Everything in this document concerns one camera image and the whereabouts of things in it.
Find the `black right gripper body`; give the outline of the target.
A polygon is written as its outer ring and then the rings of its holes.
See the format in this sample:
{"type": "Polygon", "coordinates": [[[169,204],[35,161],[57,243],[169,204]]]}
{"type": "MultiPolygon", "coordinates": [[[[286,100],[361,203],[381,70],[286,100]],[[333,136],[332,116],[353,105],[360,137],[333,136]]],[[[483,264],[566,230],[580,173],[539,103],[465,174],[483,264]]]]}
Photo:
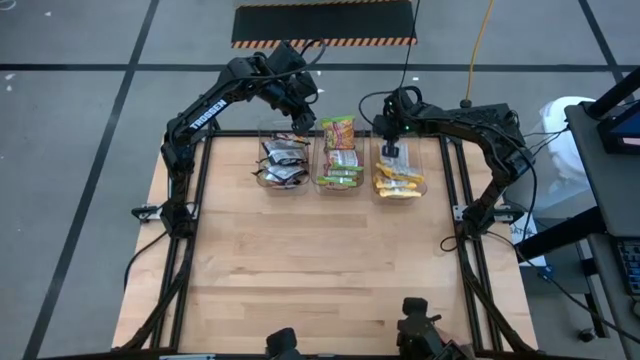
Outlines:
{"type": "Polygon", "coordinates": [[[414,114],[420,111],[422,92],[418,87],[400,87],[384,99],[382,113],[373,120],[374,132],[387,141],[397,141],[401,135],[421,130],[421,121],[414,114]]]}

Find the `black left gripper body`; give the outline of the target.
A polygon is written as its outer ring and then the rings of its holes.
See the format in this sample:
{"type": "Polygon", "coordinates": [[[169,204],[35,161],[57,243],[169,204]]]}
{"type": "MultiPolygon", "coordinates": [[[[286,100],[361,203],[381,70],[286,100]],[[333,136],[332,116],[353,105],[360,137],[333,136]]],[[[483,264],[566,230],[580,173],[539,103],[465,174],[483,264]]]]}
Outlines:
{"type": "Polygon", "coordinates": [[[317,91],[311,74],[303,71],[269,82],[262,88],[262,100],[284,116],[298,118],[312,112],[307,98],[316,95],[317,91]]]}

